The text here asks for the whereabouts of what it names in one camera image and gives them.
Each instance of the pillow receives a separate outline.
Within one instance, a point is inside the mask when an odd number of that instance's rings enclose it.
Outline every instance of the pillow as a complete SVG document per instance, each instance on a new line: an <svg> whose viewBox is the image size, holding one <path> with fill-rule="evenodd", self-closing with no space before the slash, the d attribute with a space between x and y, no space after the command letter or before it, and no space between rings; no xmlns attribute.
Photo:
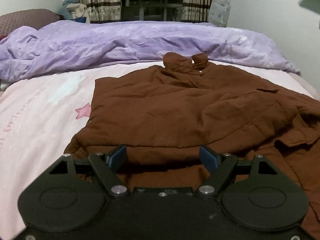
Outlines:
<svg viewBox="0 0 320 240"><path fill-rule="evenodd" d="M73 19L72 21L77 22L77 23L86 23L87 17L78 17L76 19Z"/></svg>
<svg viewBox="0 0 320 240"><path fill-rule="evenodd" d="M0 16L0 36L9 35L21 26L30 26L36 30L56 22L59 17L46 9L31 9Z"/></svg>

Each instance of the hanging clothes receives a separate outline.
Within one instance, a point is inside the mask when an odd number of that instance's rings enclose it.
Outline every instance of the hanging clothes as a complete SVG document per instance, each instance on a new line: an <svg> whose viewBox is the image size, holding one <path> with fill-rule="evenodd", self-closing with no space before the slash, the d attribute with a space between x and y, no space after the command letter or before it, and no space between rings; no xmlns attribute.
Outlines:
<svg viewBox="0 0 320 240"><path fill-rule="evenodd" d="M183 22L207 22L213 0L183 0Z"/></svg>

